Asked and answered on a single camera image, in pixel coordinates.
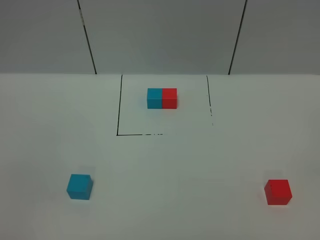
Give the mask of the loose red cube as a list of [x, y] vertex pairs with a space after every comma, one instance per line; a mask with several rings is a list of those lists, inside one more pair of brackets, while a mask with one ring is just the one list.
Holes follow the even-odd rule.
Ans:
[[286, 206], [292, 199], [292, 192], [287, 179], [269, 179], [264, 187], [268, 205]]

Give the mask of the blue template cube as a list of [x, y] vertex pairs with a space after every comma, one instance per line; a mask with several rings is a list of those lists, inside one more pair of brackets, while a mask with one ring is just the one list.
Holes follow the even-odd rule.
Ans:
[[163, 89], [148, 88], [147, 89], [147, 108], [162, 109]]

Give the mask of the red template cube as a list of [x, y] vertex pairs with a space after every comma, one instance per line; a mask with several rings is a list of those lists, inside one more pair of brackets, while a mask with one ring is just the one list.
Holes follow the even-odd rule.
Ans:
[[177, 109], [178, 106], [178, 91], [176, 88], [162, 89], [162, 108]]

